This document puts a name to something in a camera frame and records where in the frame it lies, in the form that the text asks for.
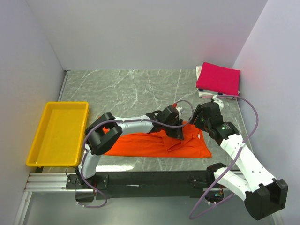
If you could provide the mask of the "orange t shirt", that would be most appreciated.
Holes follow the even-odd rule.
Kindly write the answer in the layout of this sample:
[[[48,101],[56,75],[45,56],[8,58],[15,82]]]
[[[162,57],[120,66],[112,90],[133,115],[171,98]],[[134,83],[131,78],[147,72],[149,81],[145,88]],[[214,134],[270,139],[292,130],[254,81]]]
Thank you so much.
[[[183,127],[184,139],[166,135],[165,131],[144,134],[135,133],[121,136],[105,153],[109,156],[165,157],[165,158],[210,158],[203,132],[192,124]]]

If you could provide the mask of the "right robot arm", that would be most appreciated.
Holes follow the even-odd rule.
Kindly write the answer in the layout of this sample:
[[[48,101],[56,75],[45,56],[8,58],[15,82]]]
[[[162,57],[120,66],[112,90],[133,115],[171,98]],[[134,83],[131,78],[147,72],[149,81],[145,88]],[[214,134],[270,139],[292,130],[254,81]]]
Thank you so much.
[[[217,102],[198,105],[191,122],[216,141],[232,158],[232,165],[237,165],[244,176],[241,178],[233,173],[231,165],[213,164],[207,167],[209,189],[218,185],[228,188],[244,202],[255,220],[285,208],[287,183],[283,179],[278,180],[259,162],[231,122],[223,121],[221,106]]]

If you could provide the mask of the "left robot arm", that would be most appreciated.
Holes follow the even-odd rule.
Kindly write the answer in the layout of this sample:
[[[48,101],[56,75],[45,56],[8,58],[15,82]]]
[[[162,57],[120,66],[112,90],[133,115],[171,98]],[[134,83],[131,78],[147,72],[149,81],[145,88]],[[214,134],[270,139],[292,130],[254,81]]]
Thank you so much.
[[[183,140],[183,108],[176,104],[164,110],[147,113],[140,117],[114,117],[104,113],[85,130],[83,158],[76,168],[77,183],[89,188],[94,182],[96,167],[101,156],[107,153],[123,135],[151,134],[165,131],[168,137]]]

